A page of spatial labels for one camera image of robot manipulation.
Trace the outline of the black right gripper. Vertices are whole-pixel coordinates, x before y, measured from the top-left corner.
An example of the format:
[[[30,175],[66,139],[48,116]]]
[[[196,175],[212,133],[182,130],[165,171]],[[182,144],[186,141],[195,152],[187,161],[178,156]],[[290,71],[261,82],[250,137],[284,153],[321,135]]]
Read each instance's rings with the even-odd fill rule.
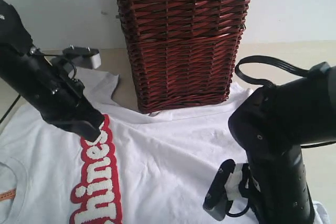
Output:
[[[301,147],[288,143],[271,119],[271,92],[258,88],[228,120],[231,135],[247,155],[249,201],[259,223],[313,223]]]

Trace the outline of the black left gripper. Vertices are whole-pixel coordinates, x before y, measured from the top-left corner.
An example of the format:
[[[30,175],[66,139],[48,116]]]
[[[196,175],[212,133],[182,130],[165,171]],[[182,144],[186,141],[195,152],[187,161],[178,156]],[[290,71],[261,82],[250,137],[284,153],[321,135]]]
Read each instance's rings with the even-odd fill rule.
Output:
[[[36,108],[42,118],[88,141],[100,135],[103,115],[91,109],[84,85],[35,47],[13,5],[1,1],[1,78]]]

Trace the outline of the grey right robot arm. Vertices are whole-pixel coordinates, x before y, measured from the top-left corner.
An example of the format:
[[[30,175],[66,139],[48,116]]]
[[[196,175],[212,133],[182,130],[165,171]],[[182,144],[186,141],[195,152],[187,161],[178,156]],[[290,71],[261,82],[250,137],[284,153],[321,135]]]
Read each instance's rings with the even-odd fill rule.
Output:
[[[259,223],[313,223],[303,144],[335,140],[335,68],[321,63],[302,78],[258,85],[230,116],[229,130],[245,150]]]

